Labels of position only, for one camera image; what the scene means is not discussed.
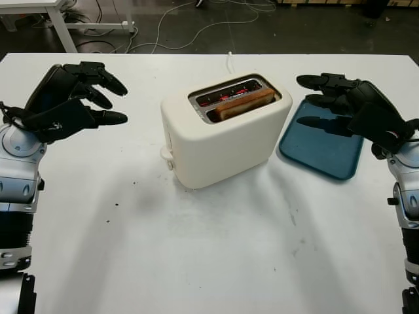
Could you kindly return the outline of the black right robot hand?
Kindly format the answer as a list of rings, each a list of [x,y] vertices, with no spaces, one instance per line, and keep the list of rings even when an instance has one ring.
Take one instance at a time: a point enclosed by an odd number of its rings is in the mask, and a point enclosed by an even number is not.
[[[344,75],[322,73],[299,75],[297,83],[318,92],[307,95],[308,102],[349,118],[347,128],[356,135],[371,141],[381,137],[396,141],[409,133],[407,123],[395,106],[367,80],[350,80]]]

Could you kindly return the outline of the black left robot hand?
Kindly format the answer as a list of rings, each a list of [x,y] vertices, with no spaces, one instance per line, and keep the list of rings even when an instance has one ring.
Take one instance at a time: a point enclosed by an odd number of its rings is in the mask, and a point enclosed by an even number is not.
[[[118,95],[128,93],[121,81],[105,69],[100,62],[82,61],[79,64],[53,65],[29,97],[25,109],[33,114],[45,113],[66,101],[86,99],[101,108],[93,110],[89,106],[83,109],[94,119],[91,128],[124,124],[128,117],[112,111],[112,103],[95,85]]]

